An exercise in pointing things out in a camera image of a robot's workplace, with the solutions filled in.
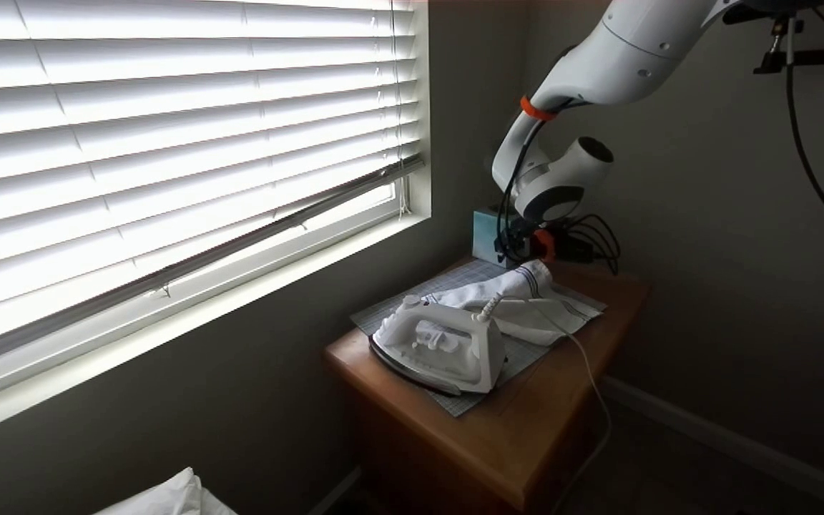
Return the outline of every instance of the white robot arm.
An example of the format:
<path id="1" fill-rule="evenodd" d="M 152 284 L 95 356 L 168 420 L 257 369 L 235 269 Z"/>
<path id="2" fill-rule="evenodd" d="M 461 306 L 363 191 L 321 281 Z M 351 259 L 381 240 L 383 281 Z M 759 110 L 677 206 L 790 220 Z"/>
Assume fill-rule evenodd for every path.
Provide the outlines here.
<path id="1" fill-rule="evenodd" d="M 551 67 L 530 100 L 521 100 L 521 114 L 494 153 L 491 180 L 516 211 L 530 224 L 557 220 L 576 211 L 583 188 L 611 164 L 611 153 L 591 137 L 576 141 L 560 161 L 530 148 L 551 114 L 650 94 L 697 35 L 736 5 L 790 15 L 809 0 L 611 0 L 591 35 Z"/>

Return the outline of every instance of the table top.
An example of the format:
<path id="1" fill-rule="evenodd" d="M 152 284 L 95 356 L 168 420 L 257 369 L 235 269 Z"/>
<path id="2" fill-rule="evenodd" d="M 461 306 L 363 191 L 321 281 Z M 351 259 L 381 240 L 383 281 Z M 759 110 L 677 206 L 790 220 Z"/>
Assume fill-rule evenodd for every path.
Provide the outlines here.
<path id="1" fill-rule="evenodd" d="M 551 269 L 551 274 L 566 290 L 606 304 L 606 313 L 577 333 L 591 373 L 600 374 L 640 316 L 650 284 L 577 267 Z M 523 507 L 546 455 L 591 396 L 583 359 L 569 340 L 554 344 L 463 419 L 447 416 L 425 392 L 387 369 L 357 330 L 325 346 L 325 362 L 351 390 L 447 452 L 511 507 Z"/>

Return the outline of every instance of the wooden nightstand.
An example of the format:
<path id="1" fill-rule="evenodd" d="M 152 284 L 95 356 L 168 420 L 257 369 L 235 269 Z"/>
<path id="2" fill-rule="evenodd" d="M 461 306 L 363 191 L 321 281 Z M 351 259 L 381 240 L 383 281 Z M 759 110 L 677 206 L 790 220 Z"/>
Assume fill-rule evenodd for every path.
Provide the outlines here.
<path id="1" fill-rule="evenodd" d="M 639 279 L 566 269 L 564 287 L 606 304 L 580 330 L 600 374 L 640 316 Z M 350 386 L 360 429 L 360 467 L 393 512 L 548 512 L 591 450 L 596 399 L 580 352 L 564 340 L 463 419 L 447 416 L 417 386 L 390 373 L 363 333 L 325 349 Z"/>

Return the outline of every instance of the wall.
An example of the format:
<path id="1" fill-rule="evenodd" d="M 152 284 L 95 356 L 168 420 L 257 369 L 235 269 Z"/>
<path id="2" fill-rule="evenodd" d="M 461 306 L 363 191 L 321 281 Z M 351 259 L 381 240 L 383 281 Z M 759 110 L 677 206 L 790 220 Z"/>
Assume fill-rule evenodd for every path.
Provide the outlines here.
<path id="1" fill-rule="evenodd" d="M 540 0 L 531 85 L 599 20 L 600 0 Z M 803 48 L 824 47 L 806 20 Z M 769 24 L 714 24 L 653 98 L 560 114 L 544 144 L 596 134 L 619 168 L 591 209 L 623 267 L 654 281 L 616 379 L 824 469 L 824 209 L 795 161 L 783 77 L 756 77 Z M 799 73 L 803 141 L 824 183 L 824 68 Z"/>
<path id="2" fill-rule="evenodd" d="M 347 317 L 467 253 L 521 91 L 517 0 L 431 3 L 435 219 L 0 425 L 0 512 L 92 512 L 194 467 L 238 512 L 305 512 L 351 467 L 321 363 Z"/>

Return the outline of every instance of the window sill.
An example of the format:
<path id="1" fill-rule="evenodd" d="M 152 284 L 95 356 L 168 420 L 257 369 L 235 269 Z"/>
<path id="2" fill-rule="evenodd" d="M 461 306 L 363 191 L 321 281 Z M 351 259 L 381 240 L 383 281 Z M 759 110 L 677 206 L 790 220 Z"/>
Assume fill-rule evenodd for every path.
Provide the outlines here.
<path id="1" fill-rule="evenodd" d="M 305 274 L 314 274 L 350 256 L 357 256 L 387 237 L 395 237 L 413 227 L 417 227 L 421 220 L 425 220 L 424 214 L 403 214 L 395 220 L 383 220 L 378 227 L 370 227 L 341 243 L 331 243 L 314 256 L 305 256 L 295 263 L 285 263 L 274 271 L 265 271 L 260 279 L 252 279 L 247 284 L 238 284 L 232 290 L 224 290 L 212 297 L 204 297 L 197 304 L 192 304 L 184 313 L 167 316 L 158 324 L 141 326 L 135 333 L 126 333 L 108 344 L 99 344 L 98 349 L 89 349 L 84 356 L 75 356 L 64 363 L 48 367 L 45 373 L 29 374 L 16 383 L 8 383 L 0 390 L 0 425 L 48 402 L 58 399 L 59 392 L 68 392 L 119 363 L 128 363 L 168 340 L 174 340 L 177 336 L 185 336 L 227 313 L 235 313 L 257 297 L 265 297 Z"/>

